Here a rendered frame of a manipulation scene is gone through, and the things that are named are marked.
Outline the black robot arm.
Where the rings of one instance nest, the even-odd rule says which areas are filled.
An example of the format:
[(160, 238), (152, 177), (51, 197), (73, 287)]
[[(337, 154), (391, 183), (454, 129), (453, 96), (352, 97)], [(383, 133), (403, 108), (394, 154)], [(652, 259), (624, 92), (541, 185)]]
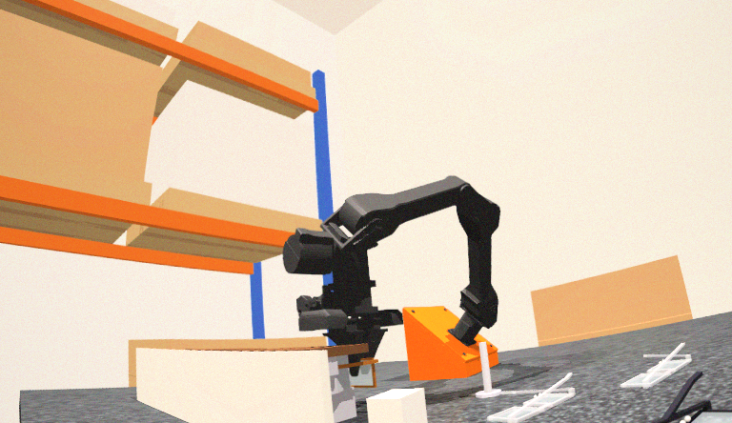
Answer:
[[(465, 313), (447, 332), (464, 346), (471, 346), (477, 343), (479, 330), (492, 328), (498, 318), (491, 253), (500, 208), (456, 175), (393, 194), (371, 192), (348, 197), (319, 225), (323, 232), (295, 229), (283, 247), (284, 268), (293, 274), (369, 273), (367, 251), (376, 248), (377, 242), (408, 221), (453, 206), (468, 238), (470, 283), (460, 291), (460, 307)], [(342, 225), (352, 237), (339, 228)], [(296, 300), (298, 316), (323, 309), (335, 309), (334, 292), (328, 286), (322, 286), (321, 296), (301, 295)]]

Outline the white post on round base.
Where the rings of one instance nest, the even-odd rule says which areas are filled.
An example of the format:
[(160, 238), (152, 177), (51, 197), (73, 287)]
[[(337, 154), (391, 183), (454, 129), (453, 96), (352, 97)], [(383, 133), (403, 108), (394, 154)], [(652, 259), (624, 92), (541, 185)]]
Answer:
[(482, 370), (484, 391), (477, 392), (476, 398), (494, 397), (494, 396), (501, 395), (501, 390), (498, 390), (498, 389), (492, 390), (487, 344), (486, 344), (486, 342), (478, 342), (478, 345), (479, 345), (479, 349), (480, 349), (479, 353), (480, 353), (480, 358), (481, 358), (480, 362), (481, 362), (481, 366), (482, 366), (481, 370)]

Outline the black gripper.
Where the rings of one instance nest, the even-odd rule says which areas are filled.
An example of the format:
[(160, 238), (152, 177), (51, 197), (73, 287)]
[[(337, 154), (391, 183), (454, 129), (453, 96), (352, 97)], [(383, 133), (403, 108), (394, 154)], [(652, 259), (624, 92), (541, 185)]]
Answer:
[(375, 357), (380, 341), (388, 331), (388, 328), (381, 328), (403, 325), (402, 312), (380, 311), (378, 306), (373, 306), (371, 288), (376, 287), (376, 281), (371, 280), (368, 273), (337, 274), (333, 280), (334, 283), (328, 284), (328, 290), (334, 291), (335, 309), (302, 312), (298, 330), (329, 330), (323, 336), (336, 345), (368, 343), (369, 351), (349, 354), (348, 364), (360, 362), (360, 358)]

